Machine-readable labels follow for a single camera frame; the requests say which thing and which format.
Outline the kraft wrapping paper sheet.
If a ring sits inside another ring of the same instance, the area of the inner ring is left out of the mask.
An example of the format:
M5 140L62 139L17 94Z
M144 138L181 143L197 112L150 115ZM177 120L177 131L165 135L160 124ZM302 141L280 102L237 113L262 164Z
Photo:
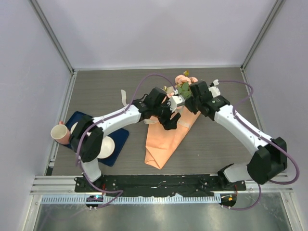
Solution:
M144 162L157 169L162 169L182 140L190 131L200 113L191 113L186 107L180 107L181 114L177 128L165 130L158 119L152 116L146 120L148 132L146 138L146 153Z

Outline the cream ribbon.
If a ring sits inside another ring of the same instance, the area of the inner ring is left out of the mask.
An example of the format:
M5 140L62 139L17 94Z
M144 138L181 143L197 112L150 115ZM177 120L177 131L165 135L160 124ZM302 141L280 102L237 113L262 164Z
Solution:
M122 104L124 106L127 106L127 95L126 95L126 91L125 90L121 90L121 97L122 97ZM180 115L181 115L181 118L177 121L177 124L190 129L192 127L191 124L190 123L186 123L183 120L183 110L184 110L184 106L181 105L181 106L177 107L177 109L175 111L177 113L180 113ZM157 123L157 121L153 120L153 119L146 119L143 122L144 122L144 124L147 124L147 125L156 124Z

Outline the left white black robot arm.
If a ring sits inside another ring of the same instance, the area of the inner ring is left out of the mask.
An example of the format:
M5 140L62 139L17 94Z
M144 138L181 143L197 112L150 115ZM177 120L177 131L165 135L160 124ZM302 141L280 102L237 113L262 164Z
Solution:
M92 192L102 188L102 172L98 165L103 139L111 133L131 124L136 124L154 116L165 130L177 128L181 117L176 113L185 99L175 93L170 98L162 89L155 87L144 99L134 99L123 108L100 117L82 116L69 138L72 150L77 154L83 175L87 178L86 187Z

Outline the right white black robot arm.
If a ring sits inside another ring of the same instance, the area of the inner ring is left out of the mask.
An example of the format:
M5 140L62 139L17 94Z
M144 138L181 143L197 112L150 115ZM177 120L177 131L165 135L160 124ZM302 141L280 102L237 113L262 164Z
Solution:
M253 180L265 184L287 168L286 142L278 137L273 139L243 118L219 89L204 81L189 86L191 96L186 99L187 109L222 125L236 137L252 155L249 163L230 164L222 168L217 178L218 186L230 189L235 182Z

